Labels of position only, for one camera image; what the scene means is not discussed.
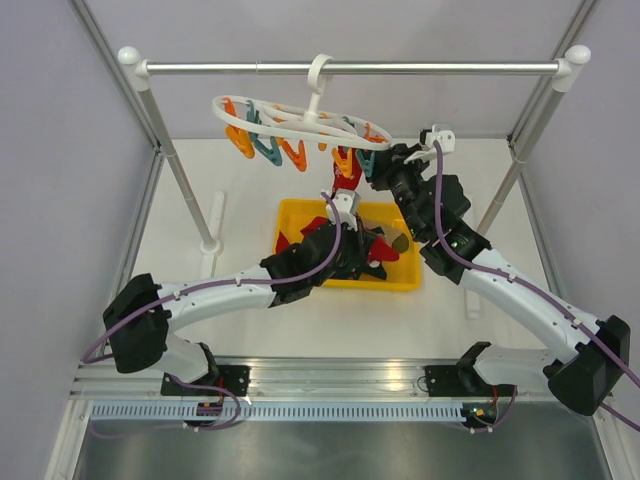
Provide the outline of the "red christmas sock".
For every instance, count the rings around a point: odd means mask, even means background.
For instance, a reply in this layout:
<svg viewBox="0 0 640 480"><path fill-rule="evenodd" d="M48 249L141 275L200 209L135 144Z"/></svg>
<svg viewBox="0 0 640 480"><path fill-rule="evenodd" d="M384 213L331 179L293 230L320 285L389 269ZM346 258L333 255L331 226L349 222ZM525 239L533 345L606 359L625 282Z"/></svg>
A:
<svg viewBox="0 0 640 480"><path fill-rule="evenodd" d="M327 223L326 217L287 217L279 223L274 246L275 253L281 253L294 243L300 243L306 236Z"/></svg>

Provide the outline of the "white clip sock hanger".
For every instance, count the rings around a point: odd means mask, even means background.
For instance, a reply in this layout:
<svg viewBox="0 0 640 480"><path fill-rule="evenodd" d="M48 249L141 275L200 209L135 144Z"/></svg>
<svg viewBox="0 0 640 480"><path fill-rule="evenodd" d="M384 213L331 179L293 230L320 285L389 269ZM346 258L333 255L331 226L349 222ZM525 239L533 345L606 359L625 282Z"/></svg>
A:
<svg viewBox="0 0 640 480"><path fill-rule="evenodd" d="M363 119L326 112L320 100L332 76L323 69L333 58L317 55L307 71L311 96L306 107L295 107L238 95L221 95L212 100L213 114L225 123L225 135L245 157L260 154L279 167L288 158L301 172L307 169L306 145L321 151L335 147L373 154L391 145L391 135Z"/></svg>

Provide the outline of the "red snowflake sock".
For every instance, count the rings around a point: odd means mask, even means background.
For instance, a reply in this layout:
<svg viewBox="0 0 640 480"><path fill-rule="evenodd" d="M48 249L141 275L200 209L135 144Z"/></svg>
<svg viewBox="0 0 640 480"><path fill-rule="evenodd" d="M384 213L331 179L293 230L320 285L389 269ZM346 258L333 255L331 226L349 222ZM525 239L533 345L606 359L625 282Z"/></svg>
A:
<svg viewBox="0 0 640 480"><path fill-rule="evenodd" d="M362 176L362 168L351 148L335 147L331 151L333 159L332 193L344 189L355 191Z"/></svg>
<svg viewBox="0 0 640 480"><path fill-rule="evenodd" d="M369 247L367 262L373 264L375 262L396 262L400 258L400 254L389 245L383 236L377 236Z"/></svg>

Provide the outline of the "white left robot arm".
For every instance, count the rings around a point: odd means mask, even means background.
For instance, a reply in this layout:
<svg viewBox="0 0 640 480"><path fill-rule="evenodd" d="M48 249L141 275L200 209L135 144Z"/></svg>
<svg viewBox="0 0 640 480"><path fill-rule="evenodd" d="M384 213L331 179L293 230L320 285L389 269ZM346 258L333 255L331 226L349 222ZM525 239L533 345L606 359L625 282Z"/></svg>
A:
<svg viewBox="0 0 640 480"><path fill-rule="evenodd" d="M211 393L220 377L211 350L178 331L223 314L302 300L332 277L357 277L369 268L376 239L364 227L325 221L302 241L233 275L164 285L149 274L134 277L103 313L117 372L157 370L197 395Z"/></svg>

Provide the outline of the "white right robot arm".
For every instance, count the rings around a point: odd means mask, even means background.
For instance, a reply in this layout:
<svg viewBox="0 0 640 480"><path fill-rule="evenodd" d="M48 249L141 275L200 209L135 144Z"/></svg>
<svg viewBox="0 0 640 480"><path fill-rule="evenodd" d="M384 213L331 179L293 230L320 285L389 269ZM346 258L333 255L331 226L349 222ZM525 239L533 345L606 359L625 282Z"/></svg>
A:
<svg viewBox="0 0 640 480"><path fill-rule="evenodd" d="M457 362L459 388L478 395L510 385L552 394L570 410L591 416L603 407L629 366L631 330L619 317L582 311L524 276L463 219L471 203L457 176L443 172L439 141L396 144L359 153L366 180L389 191L427 266L437 275L490 301L541 343L540 349L474 344Z"/></svg>

